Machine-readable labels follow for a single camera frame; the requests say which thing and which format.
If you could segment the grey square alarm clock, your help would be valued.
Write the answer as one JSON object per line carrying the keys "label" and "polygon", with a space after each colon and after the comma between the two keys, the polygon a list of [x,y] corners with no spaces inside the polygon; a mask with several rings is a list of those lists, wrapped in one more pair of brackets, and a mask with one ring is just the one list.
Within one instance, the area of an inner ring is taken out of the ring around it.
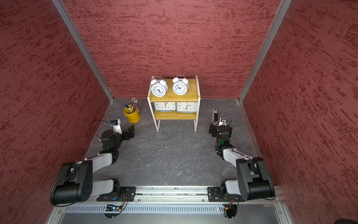
{"label": "grey square alarm clock", "polygon": [[172,112],[176,111],[175,102],[154,102],[154,108],[156,111]]}
{"label": "grey square alarm clock", "polygon": [[196,113],[198,111],[197,102],[177,102],[176,111],[179,113]]}

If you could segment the white twin-bell clock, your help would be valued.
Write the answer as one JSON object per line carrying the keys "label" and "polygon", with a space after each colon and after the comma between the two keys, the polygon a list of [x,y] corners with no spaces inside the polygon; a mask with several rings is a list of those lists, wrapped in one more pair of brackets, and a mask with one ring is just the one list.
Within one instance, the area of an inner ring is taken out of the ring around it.
{"label": "white twin-bell clock", "polygon": [[151,93],[155,97],[164,97],[168,91],[167,82],[159,76],[153,77],[151,80]]}
{"label": "white twin-bell clock", "polygon": [[182,96],[187,93],[189,88],[189,79],[187,79],[184,75],[176,75],[176,77],[172,79],[172,82],[172,90],[175,94]]}

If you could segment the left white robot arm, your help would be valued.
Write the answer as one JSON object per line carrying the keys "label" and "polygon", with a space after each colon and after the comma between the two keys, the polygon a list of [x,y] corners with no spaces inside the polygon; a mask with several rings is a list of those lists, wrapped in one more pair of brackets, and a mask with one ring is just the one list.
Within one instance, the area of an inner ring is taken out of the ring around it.
{"label": "left white robot arm", "polygon": [[117,162],[123,141],[134,138],[134,125],[126,131],[107,130],[100,136],[103,150],[96,156],[61,165],[50,193],[50,203],[56,207],[85,202],[92,197],[98,201],[127,200],[116,178],[97,180],[93,174]]}

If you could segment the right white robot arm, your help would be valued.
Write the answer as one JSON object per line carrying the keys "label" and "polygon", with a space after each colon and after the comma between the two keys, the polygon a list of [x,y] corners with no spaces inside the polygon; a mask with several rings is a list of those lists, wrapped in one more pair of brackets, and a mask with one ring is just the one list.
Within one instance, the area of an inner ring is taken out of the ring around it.
{"label": "right white robot arm", "polygon": [[264,159],[250,157],[230,143],[232,128],[210,125],[209,134],[216,138],[216,154],[236,167],[237,178],[223,180],[218,189],[220,199],[224,201],[250,201],[257,199],[274,200],[274,184]]}

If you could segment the yellow metal pen bucket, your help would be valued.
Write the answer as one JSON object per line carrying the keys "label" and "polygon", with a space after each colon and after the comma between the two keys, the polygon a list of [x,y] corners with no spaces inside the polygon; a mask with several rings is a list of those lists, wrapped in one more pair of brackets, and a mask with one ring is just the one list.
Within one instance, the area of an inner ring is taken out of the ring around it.
{"label": "yellow metal pen bucket", "polygon": [[141,116],[139,109],[137,108],[134,113],[131,113],[129,109],[124,107],[124,116],[129,120],[130,123],[137,123],[140,121]]}

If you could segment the bundle of coloured pencils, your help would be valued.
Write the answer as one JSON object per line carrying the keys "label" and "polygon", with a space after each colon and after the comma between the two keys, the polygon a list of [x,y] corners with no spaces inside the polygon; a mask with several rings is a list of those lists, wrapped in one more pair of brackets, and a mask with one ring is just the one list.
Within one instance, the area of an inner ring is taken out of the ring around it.
{"label": "bundle of coloured pencils", "polygon": [[131,99],[131,113],[134,113],[137,109],[138,100],[136,98]]}

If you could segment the white frame wooden shelf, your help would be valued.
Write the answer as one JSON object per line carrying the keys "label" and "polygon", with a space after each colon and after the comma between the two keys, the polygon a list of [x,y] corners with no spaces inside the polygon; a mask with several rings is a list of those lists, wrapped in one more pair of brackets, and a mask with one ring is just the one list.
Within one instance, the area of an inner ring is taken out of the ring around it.
{"label": "white frame wooden shelf", "polygon": [[192,120],[197,131],[201,103],[199,77],[152,76],[147,95],[156,131],[163,120]]}

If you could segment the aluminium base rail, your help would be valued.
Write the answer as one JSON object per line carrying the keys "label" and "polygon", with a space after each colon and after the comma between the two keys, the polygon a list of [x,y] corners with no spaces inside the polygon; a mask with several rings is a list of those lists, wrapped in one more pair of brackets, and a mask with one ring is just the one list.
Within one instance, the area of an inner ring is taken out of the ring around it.
{"label": "aluminium base rail", "polygon": [[279,187],[274,200],[227,202],[212,186],[126,187],[129,201],[56,207],[50,224],[291,224]]}

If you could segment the left aluminium corner post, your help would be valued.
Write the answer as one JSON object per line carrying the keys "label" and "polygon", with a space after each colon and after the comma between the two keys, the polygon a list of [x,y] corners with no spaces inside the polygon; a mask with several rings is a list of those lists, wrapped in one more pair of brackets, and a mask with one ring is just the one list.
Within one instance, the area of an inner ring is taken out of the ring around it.
{"label": "left aluminium corner post", "polygon": [[87,61],[88,65],[90,66],[91,70],[93,71],[94,75],[96,76],[97,80],[99,81],[102,89],[104,90],[105,94],[109,98],[109,101],[112,103],[115,99],[112,91],[110,90],[109,86],[107,85],[103,75],[99,67],[97,66],[93,56],[91,55],[88,47],[86,46],[83,38],[81,37],[75,23],[73,22],[70,13],[68,12],[65,4],[63,1],[60,0],[52,0],[56,10],[58,11],[60,17],[62,18],[63,22],[65,23],[67,29],[69,30],[70,34],[72,35],[73,39],[75,40],[76,44],[78,45],[79,49],[81,50],[85,60]]}

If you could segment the aluminium corner post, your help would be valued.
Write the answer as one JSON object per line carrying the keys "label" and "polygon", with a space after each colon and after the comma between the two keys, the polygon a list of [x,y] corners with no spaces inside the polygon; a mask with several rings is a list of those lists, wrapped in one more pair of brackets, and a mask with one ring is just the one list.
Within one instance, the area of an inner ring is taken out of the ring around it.
{"label": "aluminium corner post", "polygon": [[75,23],[73,22],[70,13],[68,12],[65,4],[63,1],[60,0],[52,0],[56,10],[58,11],[60,17],[62,18],[63,22],[65,23],[67,29],[69,30],[70,34],[72,35],[73,39],[75,40],[76,44],[78,45],[79,49],[81,50],[85,60],[87,61],[88,65],[90,66],[91,70],[93,71],[94,75],[96,76],[97,80],[99,81],[102,89],[104,90],[105,94],[109,98],[109,101],[112,103],[115,99],[112,91],[110,90],[109,86],[107,85],[103,75],[99,67],[97,66],[93,56],[91,55],[88,47],[86,46],[83,38],[81,37]]}
{"label": "aluminium corner post", "polygon": [[287,13],[291,3],[292,3],[292,0],[282,0],[280,5],[279,5],[279,7],[278,7],[278,10],[277,10],[277,12],[275,14],[275,17],[274,17],[274,19],[273,19],[273,21],[272,21],[272,23],[271,23],[271,25],[269,27],[267,35],[266,35],[266,37],[264,39],[264,42],[263,42],[263,44],[262,44],[262,46],[260,48],[258,56],[257,56],[257,58],[255,60],[255,63],[253,65],[253,67],[252,67],[252,70],[251,70],[251,72],[249,74],[249,77],[248,77],[248,79],[247,79],[247,81],[246,81],[246,83],[245,83],[245,85],[243,87],[243,90],[240,93],[240,96],[238,98],[238,100],[239,100],[239,102],[241,104],[244,102],[244,99],[245,99],[245,97],[246,97],[246,95],[247,95],[247,93],[248,93],[248,91],[249,91],[249,89],[250,89],[255,77],[256,77],[257,72],[260,69],[260,66],[261,66],[261,64],[262,64],[262,62],[263,62],[263,60],[264,60],[264,58],[265,58],[265,56],[266,56],[271,44],[272,44],[272,42],[273,42],[273,40],[274,40],[274,38],[276,36],[276,33],[277,33],[277,31],[278,31],[278,29],[279,29],[279,27],[280,27],[285,15],[286,15],[286,13]]}

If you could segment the right aluminium corner post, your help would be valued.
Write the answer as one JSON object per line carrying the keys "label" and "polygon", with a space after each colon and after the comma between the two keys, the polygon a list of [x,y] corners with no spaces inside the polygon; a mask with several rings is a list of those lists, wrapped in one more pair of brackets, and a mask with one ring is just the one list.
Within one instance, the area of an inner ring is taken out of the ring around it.
{"label": "right aluminium corner post", "polygon": [[262,64],[262,62],[263,62],[263,60],[264,60],[264,58],[265,58],[265,56],[266,56],[271,44],[272,44],[272,42],[273,42],[273,40],[274,40],[274,38],[276,36],[276,33],[277,33],[277,31],[278,31],[278,29],[279,29],[279,27],[280,27],[285,15],[286,15],[286,13],[287,13],[291,3],[292,3],[292,0],[282,0],[280,5],[279,5],[279,7],[278,7],[278,10],[277,10],[277,12],[275,14],[275,17],[274,17],[274,19],[273,19],[273,21],[272,21],[272,23],[271,23],[271,25],[269,27],[267,35],[266,35],[266,37],[264,39],[264,42],[263,42],[263,44],[262,44],[262,46],[260,48],[258,56],[257,56],[257,58],[255,60],[255,63],[253,65],[253,67],[252,67],[252,70],[251,70],[251,72],[249,74],[249,77],[248,77],[248,79],[247,79],[247,81],[246,81],[246,83],[245,83],[245,85],[243,87],[243,90],[240,93],[240,96],[238,98],[238,100],[239,100],[239,102],[241,104],[244,102],[244,99],[245,99],[245,97],[246,97],[246,95],[247,95],[247,93],[248,93],[248,91],[249,91],[249,89],[250,89],[255,77],[256,77],[257,72],[260,69],[260,66],[261,66],[261,64]]}

